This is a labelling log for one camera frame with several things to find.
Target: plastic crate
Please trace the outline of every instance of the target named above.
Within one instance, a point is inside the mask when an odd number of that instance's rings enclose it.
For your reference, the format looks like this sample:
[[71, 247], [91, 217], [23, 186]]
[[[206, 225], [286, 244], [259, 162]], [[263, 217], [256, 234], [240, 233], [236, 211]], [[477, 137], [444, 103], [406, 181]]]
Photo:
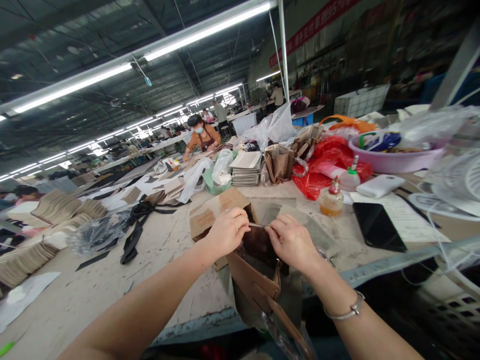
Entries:
[[312, 125], [313, 123], [314, 123], [314, 115], [312, 113], [310, 115], [299, 117], [291, 121], [291, 124], [293, 126], [300, 126], [300, 127]]
[[390, 84], [364, 87], [335, 98], [333, 113], [358, 118], [368, 113], [381, 110]]

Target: red plastic bag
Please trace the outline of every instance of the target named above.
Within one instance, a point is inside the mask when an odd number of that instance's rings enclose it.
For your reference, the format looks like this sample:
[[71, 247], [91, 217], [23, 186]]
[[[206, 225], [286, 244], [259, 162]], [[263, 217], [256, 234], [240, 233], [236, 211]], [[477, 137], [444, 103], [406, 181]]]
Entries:
[[[307, 199], [315, 201], [320, 195], [320, 190], [329, 187], [332, 183], [332, 179], [319, 173], [322, 165], [328, 163], [347, 169], [353, 162], [354, 154], [348, 146], [348, 141], [340, 136], [330, 136], [316, 146], [308, 162], [309, 170], [306, 176], [300, 178], [292, 175], [291, 179]], [[293, 167], [294, 172], [301, 173], [302, 169], [298, 164]], [[372, 175], [372, 164], [359, 161], [356, 171], [363, 182]]]

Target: smartphone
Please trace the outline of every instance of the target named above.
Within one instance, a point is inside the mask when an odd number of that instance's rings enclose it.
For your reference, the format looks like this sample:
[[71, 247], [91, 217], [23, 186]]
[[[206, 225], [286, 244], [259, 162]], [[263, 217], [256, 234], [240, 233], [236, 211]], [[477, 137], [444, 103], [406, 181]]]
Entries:
[[407, 251], [407, 247], [383, 205], [354, 202], [353, 211], [360, 225], [363, 239], [368, 246], [400, 253]]

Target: bracelet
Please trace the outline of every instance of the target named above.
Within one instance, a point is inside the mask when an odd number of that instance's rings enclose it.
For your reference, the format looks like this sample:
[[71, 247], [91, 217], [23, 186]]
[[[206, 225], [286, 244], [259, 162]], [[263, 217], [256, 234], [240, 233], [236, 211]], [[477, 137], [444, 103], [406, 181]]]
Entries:
[[323, 306], [323, 312], [325, 312], [325, 315], [332, 320], [346, 320], [352, 316], [360, 315], [360, 305], [362, 304], [362, 301], [365, 300], [365, 296], [360, 291], [355, 290], [355, 292], [358, 294], [358, 299], [356, 300], [356, 303], [350, 306], [351, 311], [349, 313], [340, 316], [332, 316], [327, 310], [325, 310], [325, 306]]

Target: glue bottle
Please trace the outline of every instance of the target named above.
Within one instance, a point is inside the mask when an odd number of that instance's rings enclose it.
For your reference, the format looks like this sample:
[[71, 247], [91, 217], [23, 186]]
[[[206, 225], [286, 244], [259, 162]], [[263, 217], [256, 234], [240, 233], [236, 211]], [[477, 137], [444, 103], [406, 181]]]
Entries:
[[344, 207], [344, 195], [339, 189], [340, 178], [336, 176], [330, 187], [320, 191], [320, 211], [327, 216], [338, 216]]
[[360, 176], [356, 171], [359, 156], [355, 155], [353, 164], [349, 166], [347, 171], [340, 175], [340, 189], [343, 191], [354, 192], [357, 186], [360, 185]]

